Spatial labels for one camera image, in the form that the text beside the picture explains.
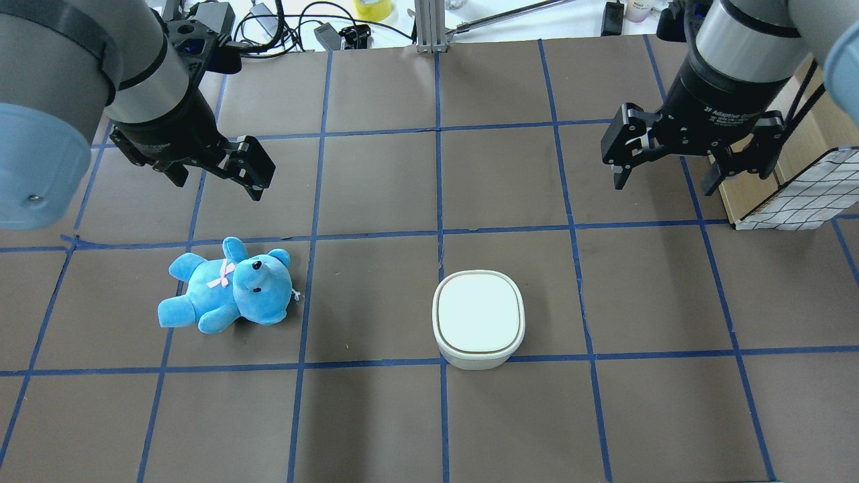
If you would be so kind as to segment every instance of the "yellow object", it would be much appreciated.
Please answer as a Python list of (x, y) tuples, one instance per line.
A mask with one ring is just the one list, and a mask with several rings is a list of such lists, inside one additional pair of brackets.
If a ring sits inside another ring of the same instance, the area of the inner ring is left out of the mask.
[(366, 21), (381, 21), (391, 15), (393, 4), (391, 0), (355, 0), (358, 18)]

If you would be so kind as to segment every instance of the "stuffed animal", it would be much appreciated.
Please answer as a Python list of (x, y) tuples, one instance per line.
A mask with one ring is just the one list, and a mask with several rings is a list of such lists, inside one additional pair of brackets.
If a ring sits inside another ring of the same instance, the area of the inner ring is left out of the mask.
[(223, 241), (223, 260), (182, 254), (170, 264), (170, 275), (186, 282), (188, 290), (158, 305), (162, 327), (197, 323), (200, 332), (218, 333), (239, 317), (269, 326), (286, 317), (289, 300), (298, 300), (289, 277), (289, 254), (277, 248), (247, 256), (245, 245), (233, 236)]

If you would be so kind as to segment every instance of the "metal rod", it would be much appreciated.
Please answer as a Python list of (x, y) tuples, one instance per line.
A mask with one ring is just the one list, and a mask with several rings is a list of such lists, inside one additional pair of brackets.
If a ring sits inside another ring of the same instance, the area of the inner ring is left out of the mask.
[(549, 7), (554, 7), (555, 5), (560, 5), (562, 3), (570, 3), (574, 1), (575, 0), (546, 0), (544, 2), (537, 2), (525, 7), (512, 9), (506, 12), (502, 12), (500, 14), (490, 15), (488, 17), (484, 17), (474, 21), (467, 21), (465, 23), (461, 23), (456, 28), (448, 30), (448, 40), (453, 38), (456, 34), (464, 34), (465, 32), (468, 32), (475, 28), (486, 27), (487, 25), (492, 25), (494, 23), (515, 18), (520, 15), (530, 14), (531, 12), (548, 9)]

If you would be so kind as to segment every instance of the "white lid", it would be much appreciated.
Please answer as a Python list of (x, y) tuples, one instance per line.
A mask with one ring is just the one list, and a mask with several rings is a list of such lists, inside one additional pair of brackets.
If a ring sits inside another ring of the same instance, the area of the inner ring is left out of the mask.
[(439, 334), (462, 352), (499, 352), (516, 341), (521, 328), (521, 296), (498, 272), (455, 273), (439, 287)]

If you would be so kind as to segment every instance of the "white bottle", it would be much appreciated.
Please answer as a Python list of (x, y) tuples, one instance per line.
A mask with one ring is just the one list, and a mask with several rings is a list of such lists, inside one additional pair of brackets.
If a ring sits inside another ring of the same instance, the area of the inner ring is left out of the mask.
[(639, 23), (650, 15), (655, 0), (628, 0), (626, 2), (626, 18)]

